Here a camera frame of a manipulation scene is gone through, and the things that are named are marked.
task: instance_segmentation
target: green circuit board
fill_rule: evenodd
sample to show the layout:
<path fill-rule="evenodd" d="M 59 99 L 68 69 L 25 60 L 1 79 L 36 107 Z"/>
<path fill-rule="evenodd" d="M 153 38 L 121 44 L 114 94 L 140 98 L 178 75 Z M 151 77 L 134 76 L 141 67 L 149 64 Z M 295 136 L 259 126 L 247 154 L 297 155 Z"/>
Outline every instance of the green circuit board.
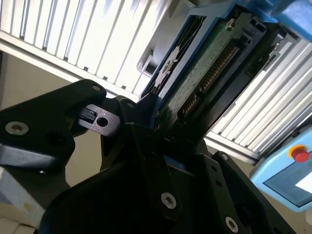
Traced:
<path fill-rule="evenodd" d="M 242 13 L 232 30 L 227 30 L 229 20 L 220 20 L 196 54 L 191 65 L 175 88 L 173 95 L 159 111 L 156 119 L 159 128 L 167 128 L 177 119 L 177 113 L 189 99 L 194 89 L 200 84 L 205 74 L 232 39 L 239 38 L 243 28 L 249 24 L 251 14 Z"/>

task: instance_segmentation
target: beige wall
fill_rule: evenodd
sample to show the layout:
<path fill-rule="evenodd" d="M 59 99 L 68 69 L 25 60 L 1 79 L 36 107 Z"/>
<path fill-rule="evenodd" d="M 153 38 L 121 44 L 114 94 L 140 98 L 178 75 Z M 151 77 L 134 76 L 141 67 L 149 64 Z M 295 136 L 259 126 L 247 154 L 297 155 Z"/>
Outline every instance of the beige wall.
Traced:
<path fill-rule="evenodd" d="M 8 57 L 7 64 L 4 64 L 3 68 L 6 69 L 6 77 L 1 108 L 12 106 L 69 83 L 12 56 Z M 75 138 L 75 141 L 75 152 L 66 167 L 66 180 L 70 185 L 97 173 L 100 168 L 99 135 L 88 131 Z M 250 173 L 252 166 L 239 160 L 236 160 L 236 163 L 247 175 Z M 312 233 L 311 226 L 305 221 L 304 213 L 293 213 L 275 200 L 269 198 L 269 201 L 298 234 Z M 27 219 L 10 205 L 0 204 L 0 216 L 27 223 Z"/>

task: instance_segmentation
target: red emergency stop button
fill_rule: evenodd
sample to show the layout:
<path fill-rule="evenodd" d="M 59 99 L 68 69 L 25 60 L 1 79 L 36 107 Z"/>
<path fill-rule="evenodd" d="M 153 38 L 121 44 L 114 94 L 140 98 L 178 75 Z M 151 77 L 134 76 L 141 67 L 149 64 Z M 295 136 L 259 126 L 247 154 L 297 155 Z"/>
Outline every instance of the red emergency stop button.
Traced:
<path fill-rule="evenodd" d="M 292 151 L 292 158 L 296 162 L 305 162 L 308 161 L 310 154 L 306 151 L 305 148 L 297 148 Z"/>

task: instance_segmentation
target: blue drive frame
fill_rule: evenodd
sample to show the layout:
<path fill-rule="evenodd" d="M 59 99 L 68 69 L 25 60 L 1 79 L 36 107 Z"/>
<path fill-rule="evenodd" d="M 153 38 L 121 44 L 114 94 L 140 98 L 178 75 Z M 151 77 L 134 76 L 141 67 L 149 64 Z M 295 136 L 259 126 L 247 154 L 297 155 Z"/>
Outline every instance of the blue drive frame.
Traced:
<path fill-rule="evenodd" d="M 155 117 L 157 112 L 161 109 L 165 101 L 170 97 L 174 87 L 180 81 L 182 74 L 186 71 L 189 64 L 193 60 L 194 56 L 199 51 L 201 45 L 209 36 L 213 27 L 216 25 L 219 19 L 225 19 L 233 10 L 235 5 L 247 8 L 263 22 L 268 23 L 283 23 L 290 30 L 303 36 L 305 39 L 312 41 L 312 3 L 309 0 L 234 0 L 222 3 L 211 4 L 204 7 L 194 7 L 190 10 L 188 18 L 185 20 L 183 27 L 181 28 L 176 40 L 172 44 L 168 53 L 163 61 L 157 67 L 147 87 L 141 94 L 141 98 L 146 96 L 157 78 L 159 71 L 164 66 L 167 58 L 175 48 L 175 44 L 179 37 L 182 35 L 187 22 L 191 16 L 205 16 L 205 20 L 195 36 L 194 40 L 190 44 L 186 53 L 182 57 L 181 61 L 172 71 L 166 84 L 163 86 L 158 94 L 156 106 L 153 116 Z"/>

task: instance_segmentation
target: light blue control panel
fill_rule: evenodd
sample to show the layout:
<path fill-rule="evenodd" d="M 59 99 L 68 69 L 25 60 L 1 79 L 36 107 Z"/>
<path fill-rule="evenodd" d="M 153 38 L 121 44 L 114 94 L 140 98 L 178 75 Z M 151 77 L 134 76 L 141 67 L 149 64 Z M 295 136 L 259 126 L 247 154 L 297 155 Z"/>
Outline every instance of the light blue control panel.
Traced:
<path fill-rule="evenodd" d="M 303 161 L 292 157 L 298 148 L 305 152 L 300 154 L 305 156 Z M 295 212 L 312 208 L 312 127 L 259 162 L 252 171 L 251 181 Z"/>

